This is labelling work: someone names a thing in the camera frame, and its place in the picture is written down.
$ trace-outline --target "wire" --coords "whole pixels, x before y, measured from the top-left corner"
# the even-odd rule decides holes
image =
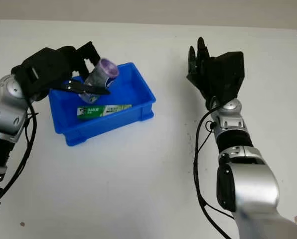
[[[210,135],[212,134],[212,132],[209,132],[207,137],[205,138],[204,142],[202,143],[202,145],[199,147],[198,152],[200,152],[200,150],[202,149],[202,147],[204,146],[204,144],[207,142],[208,138],[210,137]]]
[[[202,197],[201,192],[200,192],[200,188],[199,188],[199,178],[198,178],[198,153],[200,151],[200,149],[202,148],[202,146],[205,144],[205,142],[207,141],[207,139],[209,138],[210,134],[207,136],[206,140],[202,143],[202,146],[200,148],[198,148],[198,140],[199,140],[199,132],[200,132],[200,128],[204,122],[204,120],[214,111],[218,110],[221,106],[215,107],[213,109],[211,109],[210,111],[208,111],[200,120],[200,122],[198,123],[197,126],[197,130],[196,130],[196,139],[195,139],[195,155],[194,155],[194,163],[193,163],[193,175],[194,175],[194,183],[195,183],[195,187],[196,187],[196,193],[197,193],[197,198],[198,198],[198,202],[202,208],[202,211],[205,215],[205,217],[208,219],[208,221],[211,223],[211,225],[226,239],[231,239],[214,221],[213,219],[208,215],[205,206],[209,204],[205,201],[205,199]]]
[[[25,123],[25,127],[24,127],[24,134],[25,134],[25,139],[27,141],[27,144],[29,144],[29,137],[28,137],[28,126],[30,123],[30,120],[32,119],[32,114],[28,113],[27,116],[31,115],[30,117],[28,117],[26,119],[26,123]]]
[[[33,142],[34,142],[34,138],[35,138],[35,134],[37,131],[37,118],[36,118],[36,113],[34,111],[34,108],[30,102],[29,99],[26,98],[27,104],[29,106],[29,109],[31,111],[31,116],[28,118],[28,120],[30,120],[32,118],[32,122],[33,122],[33,126],[32,126],[32,133],[31,133],[31,137],[30,140],[27,141],[28,145],[27,145],[27,149],[24,152],[23,158],[17,168],[17,170],[15,171],[13,177],[10,179],[10,181],[7,183],[7,185],[5,186],[5,188],[1,191],[0,194],[0,198],[6,194],[6,192],[10,189],[10,187],[13,185],[13,183],[17,180],[17,178],[19,177],[19,175],[21,174],[21,172],[24,169],[24,166],[30,156],[32,147],[33,147]]]
[[[210,124],[210,129],[207,128],[207,123],[211,123],[211,124]],[[209,132],[209,134],[208,134],[207,137],[205,138],[205,140],[204,140],[204,142],[202,143],[202,145],[199,147],[199,149],[198,149],[198,153],[200,152],[200,150],[202,149],[202,147],[204,146],[204,144],[207,142],[207,140],[208,140],[208,138],[210,137],[210,135],[214,132],[214,131],[213,131],[213,128],[214,128],[214,126],[215,126],[214,124],[215,124],[215,122],[213,122],[213,121],[211,121],[211,120],[208,120],[208,121],[205,123],[205,128],[206,128],[206,130]],[[219,213],[221,213],[221,214],[223,214],[223,215],[225,215],[225,216],[227,216],[227,217],[229,217],[229,218],[231,218],[231,219],[234,220],[234,217],[233,217],[233,216],[231,216],[231,215],[229,215],[229,214],[227,214],[227,213],[225,213],[225,212],[223,212],[223,211],[221,211],[221,210],[219,210],[219,209],[213,207],[213,206],[210,205],[208,202],[206,202],[206,200],[205,200],[205,203],[206,203],[206,205],[209,206],[211,209],[213,209],[213,210],[215,210],[215,211],[217,211],[217,212],[219,212]]]

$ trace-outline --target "metal can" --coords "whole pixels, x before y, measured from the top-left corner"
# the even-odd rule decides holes
[[[101,58],[93,71],[89,74],[84,84],[89,86],[97,86],[108,88],[114,79],[119,75],[117,66],[106,58]],[[94,103],[100,95],[79,94],[80,98],[86,103]]]

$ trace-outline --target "plastic box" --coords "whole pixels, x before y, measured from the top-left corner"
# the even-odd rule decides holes
[[[132,107],[104,117],[85,121],[77,119],[77,107],[88,104],[75,93],[50,90],[49,101],[54,129],[57,133],[64,134],[68,146],[154,116],[151,108],[156,99],[136,66],[126,63],[119,65],[118,69],[120,74],[109,87],[111,94],[100,96],[94,105],[132,104]]]

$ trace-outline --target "white surface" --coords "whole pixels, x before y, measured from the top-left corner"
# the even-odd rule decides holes
[[[0,21],[0,78],[37,50],[92,40],[101,56],[135,62],[156,97],[154,118],[75,147],[54,132],[49,102],[35,103],[38,131],[20,178],[2,199],[0,239],[221,238],[203,216],[192,176],[200,93],[185,78],[187,53],[203,36],[211,55],[241,50],[243,116],[280,184],[280,213],[297,216],[297,32],[141,24]],[[5,184],[25,150],[22,136]],[[200,156],[202,191],[216,203],[217,147]],[[210,211],[237,238],[235,223]]]

